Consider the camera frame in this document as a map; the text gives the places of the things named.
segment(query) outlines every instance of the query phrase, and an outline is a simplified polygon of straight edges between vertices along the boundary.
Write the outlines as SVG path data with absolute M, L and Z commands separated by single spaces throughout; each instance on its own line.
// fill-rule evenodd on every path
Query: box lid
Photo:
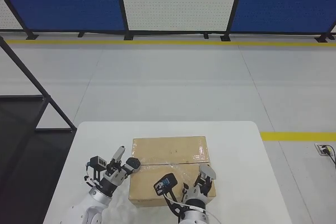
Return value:
M 141 165 L 210 162 L 204 136 L 135 138 L 132 156 L 138 158 Z

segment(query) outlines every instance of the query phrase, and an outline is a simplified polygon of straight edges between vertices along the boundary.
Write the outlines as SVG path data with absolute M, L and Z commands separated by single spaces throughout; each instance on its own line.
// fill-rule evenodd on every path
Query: blue wall panel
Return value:
M 327 32 L 336 0 L 239 0 L 233 32 Z
M 29 29 L 124 30 L 118 0 L 11 0 Z

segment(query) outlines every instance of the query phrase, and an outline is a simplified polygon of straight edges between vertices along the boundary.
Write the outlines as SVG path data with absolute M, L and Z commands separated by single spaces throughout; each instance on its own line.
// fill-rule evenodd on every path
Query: robotic arm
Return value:
M 80 204 L 72 206 L 68 210 L 60 224 L 100 224 L 102 222 L 102 211 L 108 207 L 116 188 L 130 174 L 137 172 L 141 166 L 140 161 L 132 157 L 121 166 L 121 157 L 124 151 L 124 146 L 119 147 L 109 164 L 99 156 L 90 159 L 90 162 L 86 164 L 86 171 L 88 171 L 88 167 L 93 168 L 94 178 L 91 179 L 87 172 L 85 181 L 91 190 Z
M 199 175 L 192 188 L 183 184 L 183 197 L 179 203 L 172 192 L 172 188 L 178 183 L 173 173 L 166 174 L 156 184 L 154 189 L 158 196 L 163 195 L 171 210 L 178 217 L 181 224 L 209 224 L 206 215 L 208 193 L 212 188 L 212 181 L 216 179 L 214 170 L 206 164 L 199 165 Z

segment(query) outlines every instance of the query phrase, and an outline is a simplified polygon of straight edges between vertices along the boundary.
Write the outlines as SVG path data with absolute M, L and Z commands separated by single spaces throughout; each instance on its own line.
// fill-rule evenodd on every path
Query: white table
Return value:
M 109 161 L 119 146 L 131 156 L 133 138 L 206 136 L 217 197 L 207 209 L 226 224 L 291 224 L 287 208 L 253 122 L 84 122 L 78 127 L 44 223 L 59 223 L 90 187 L 83 181 L 93 156 Z M 129 180 L 117 188 L 103 223 L 177 223 L 168 207 L 136 208 Z M 211 218 L 211 224 L 217 223 Z

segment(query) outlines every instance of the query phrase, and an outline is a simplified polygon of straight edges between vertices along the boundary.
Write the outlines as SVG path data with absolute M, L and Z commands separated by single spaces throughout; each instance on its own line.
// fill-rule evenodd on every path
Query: black panel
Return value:
M 0 97 L 0 179 L 42 106 L 42 96 Z
M 0 224 L 43 222 L 75 133 L 46 129 L 30 139 L 0 197 Z

